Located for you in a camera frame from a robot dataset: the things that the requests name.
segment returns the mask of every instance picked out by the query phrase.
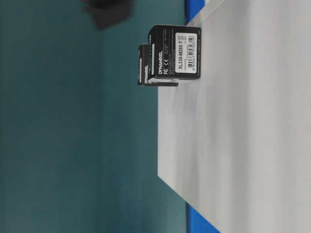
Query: dynamixel logo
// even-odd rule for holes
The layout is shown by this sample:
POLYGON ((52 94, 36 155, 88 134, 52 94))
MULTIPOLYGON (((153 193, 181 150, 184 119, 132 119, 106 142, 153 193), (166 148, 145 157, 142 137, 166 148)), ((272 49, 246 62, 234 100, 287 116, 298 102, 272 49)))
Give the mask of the dynamixel logo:
POLYGON ((178 69, 183 69, 183 41, 178 41, 178 69))
POLYGON ((148 83, 148 65, 145 66, 145 83, 148 83))
POLYGON ((163 51, 159 52, 159 74, 162 74, 162 68, 163 68, 163 51))

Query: white label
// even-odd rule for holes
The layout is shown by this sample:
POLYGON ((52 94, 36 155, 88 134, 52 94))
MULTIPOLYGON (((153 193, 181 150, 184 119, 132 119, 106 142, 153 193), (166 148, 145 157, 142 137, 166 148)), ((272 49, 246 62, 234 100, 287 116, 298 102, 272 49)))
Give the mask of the white label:
POLYGON ((196 73, 197 37, 195 33, 176 33, 176 73, 196 73))
POLYGON ((140 59, 139 61, 139 83, 141 83, 141 62, 142 62, 142 59, 140 59))
POLYGON ((155 73, 155 44, 152 44, 151 74, 155 73))

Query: small black box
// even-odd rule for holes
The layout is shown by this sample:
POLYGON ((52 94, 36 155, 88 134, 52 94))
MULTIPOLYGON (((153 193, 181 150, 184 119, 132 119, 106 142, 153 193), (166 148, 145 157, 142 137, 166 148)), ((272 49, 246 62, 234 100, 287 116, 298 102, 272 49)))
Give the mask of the small black box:
POLYGON ((201 28, 155 25, 148 34, 149 81, 191 81, 201 75, 201 28))
POLYGON ((148 82, 148 55, 147 44, 142 44, 138 48, 138 85, 144 86, 178 86, 178 83, 148 82))

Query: barcode label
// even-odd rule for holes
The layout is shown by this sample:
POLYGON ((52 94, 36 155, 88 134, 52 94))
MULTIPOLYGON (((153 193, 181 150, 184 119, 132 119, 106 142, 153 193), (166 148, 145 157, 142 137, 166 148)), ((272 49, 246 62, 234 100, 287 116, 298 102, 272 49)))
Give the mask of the barcode label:
POLYGON ((175 72, 196 73, 197 34, 176 33, 175 72))

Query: white surface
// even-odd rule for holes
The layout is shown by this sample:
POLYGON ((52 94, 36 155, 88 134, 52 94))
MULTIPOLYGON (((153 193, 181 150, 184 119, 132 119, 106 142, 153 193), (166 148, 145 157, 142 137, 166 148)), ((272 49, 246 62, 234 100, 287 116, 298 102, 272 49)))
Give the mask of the white surface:
POLYGON ((311 2, 211 0, 202 19, 201 79, 159 87, 159 177, 221 232, 310 232, 311 2))

